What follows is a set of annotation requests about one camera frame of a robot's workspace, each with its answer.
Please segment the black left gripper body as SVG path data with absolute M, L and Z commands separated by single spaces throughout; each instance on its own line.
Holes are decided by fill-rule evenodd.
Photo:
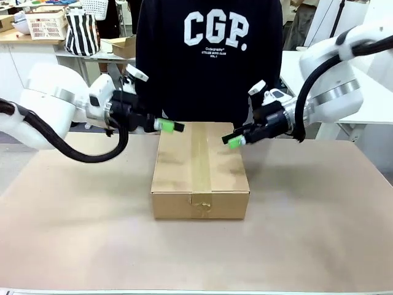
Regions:
M 129 132 L 138 127 L 145 133 L 156 132 L 156 117 L 149 114 L 136 94 L 114 90 L 104 111 L 107 129 L 125 128 Z

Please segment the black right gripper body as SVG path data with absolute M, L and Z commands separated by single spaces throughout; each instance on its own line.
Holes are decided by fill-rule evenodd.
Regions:
M 287 111 L 280 102 L 272 102 L 253 111 L 254 123 L 243 133 L 246 144 L 275 138 L 292 129 Z

